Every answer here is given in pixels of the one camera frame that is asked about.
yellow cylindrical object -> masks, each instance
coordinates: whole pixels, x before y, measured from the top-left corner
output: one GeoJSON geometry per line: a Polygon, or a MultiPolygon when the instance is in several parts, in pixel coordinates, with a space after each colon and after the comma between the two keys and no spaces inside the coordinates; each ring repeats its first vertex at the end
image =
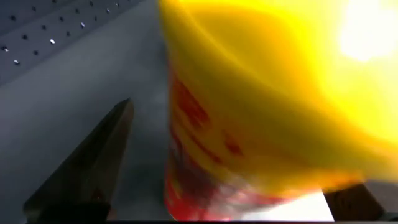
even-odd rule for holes
{"type": "Polygon", "coordinates": [[[213,177],[276,197],[398,179],[397,1],[159,6],[171,123],[213,177]]]}

bright light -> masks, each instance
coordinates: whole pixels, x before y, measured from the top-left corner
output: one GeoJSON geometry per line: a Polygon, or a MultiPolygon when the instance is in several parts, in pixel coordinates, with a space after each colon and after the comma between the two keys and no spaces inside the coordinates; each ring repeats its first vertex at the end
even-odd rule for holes
{"type": "Polygon", "coordinates": [[[366,62],[389,55],[397,47],[398,16],[380,0],[351,0],[340,35],[341,51],[366,62]]]}

gray table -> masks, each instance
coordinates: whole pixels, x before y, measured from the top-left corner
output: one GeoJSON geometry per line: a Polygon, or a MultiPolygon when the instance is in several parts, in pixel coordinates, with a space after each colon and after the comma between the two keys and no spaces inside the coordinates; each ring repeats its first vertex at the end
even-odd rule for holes
{"type": "Polygon", "coordinates": [[[119,101],[136,107],[114,197],[121,220],[169,219],[167,66],[155,0],[146,0],[0,86],[0,215],[22,204],[119,101]]]}

dark perforated panel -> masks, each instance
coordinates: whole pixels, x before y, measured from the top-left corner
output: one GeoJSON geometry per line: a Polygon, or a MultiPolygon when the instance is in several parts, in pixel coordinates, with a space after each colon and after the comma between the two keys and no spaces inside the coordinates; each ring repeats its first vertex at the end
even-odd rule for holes
{"type": "Polygon", "coordinates": [[[141,1],[0,1],[0,85],[141,1]]]}

hole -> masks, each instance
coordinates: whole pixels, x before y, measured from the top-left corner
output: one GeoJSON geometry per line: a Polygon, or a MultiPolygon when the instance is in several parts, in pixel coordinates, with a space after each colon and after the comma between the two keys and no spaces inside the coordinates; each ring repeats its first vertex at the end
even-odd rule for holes
{"type": "Polygon", "coordinates": [[[8,50],[8,48],[7,48],[6,46],[2,46],[2,47],[1,47],[1,50],[5,51],[5,52],[10,51],[10,50],[8,50]]]}

